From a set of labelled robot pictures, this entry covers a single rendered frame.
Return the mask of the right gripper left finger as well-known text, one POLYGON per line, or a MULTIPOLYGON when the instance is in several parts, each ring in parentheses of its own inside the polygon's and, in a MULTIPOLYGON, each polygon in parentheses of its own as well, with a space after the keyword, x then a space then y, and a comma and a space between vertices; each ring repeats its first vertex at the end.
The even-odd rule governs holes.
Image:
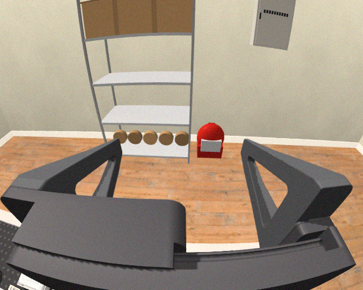
POLYGON ((11 185, 76 194, 77 183, 108 161, 92 196, 113 197, 121 159, 122 148, 120 140, 116 138, 90 150, 21 173, 11 185))

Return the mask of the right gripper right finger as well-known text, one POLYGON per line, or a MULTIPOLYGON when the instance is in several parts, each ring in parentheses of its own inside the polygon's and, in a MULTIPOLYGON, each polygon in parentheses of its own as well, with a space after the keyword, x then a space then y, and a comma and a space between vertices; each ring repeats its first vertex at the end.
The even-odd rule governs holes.
POLYGON ((259 247, 279 245, 300 222, 329 218, 353 189, 342 174, 249 139, 243 141, 241 159, 259 247), (255 161, 287 185, 288 193, 279 208, 265 187, 255 161))

